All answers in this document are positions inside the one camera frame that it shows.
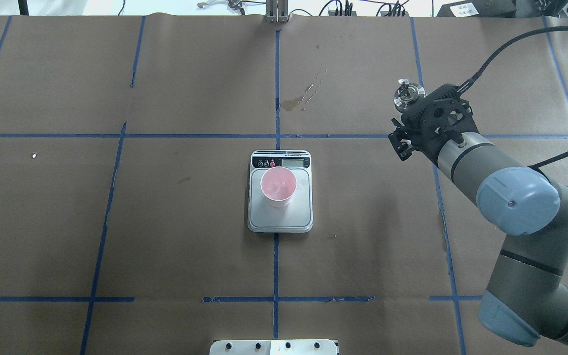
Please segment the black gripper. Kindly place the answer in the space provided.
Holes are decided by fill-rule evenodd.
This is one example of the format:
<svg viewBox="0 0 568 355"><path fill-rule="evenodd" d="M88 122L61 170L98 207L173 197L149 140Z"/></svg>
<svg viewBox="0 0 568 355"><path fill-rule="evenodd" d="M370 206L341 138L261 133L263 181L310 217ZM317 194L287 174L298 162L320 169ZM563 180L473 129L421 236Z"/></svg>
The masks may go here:
<svg viewBox="0 0 568 355"><path fill-rule="evenodd" d="M395 130L388 139L400 160L420 151L437 164L440 151L449 140L464 144L467 132L478 133L469 101L461 98L460 88L444 84L391 121Z"/></svg>

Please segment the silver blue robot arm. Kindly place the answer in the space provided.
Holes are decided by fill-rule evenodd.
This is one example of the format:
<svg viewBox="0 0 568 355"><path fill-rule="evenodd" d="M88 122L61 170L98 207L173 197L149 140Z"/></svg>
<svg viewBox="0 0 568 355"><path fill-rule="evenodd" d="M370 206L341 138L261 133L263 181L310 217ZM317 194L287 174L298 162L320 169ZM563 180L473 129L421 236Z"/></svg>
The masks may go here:
<svg viewBox="0 0 568 355"><path fill-rule="evenodd" d="M482 295L481 324L519 346L541 337L568 346L568 186L483 137L455 85L426 94L401 79L393 101L401 117L388 138L398 157L423 153L506 235Z"/></svg>

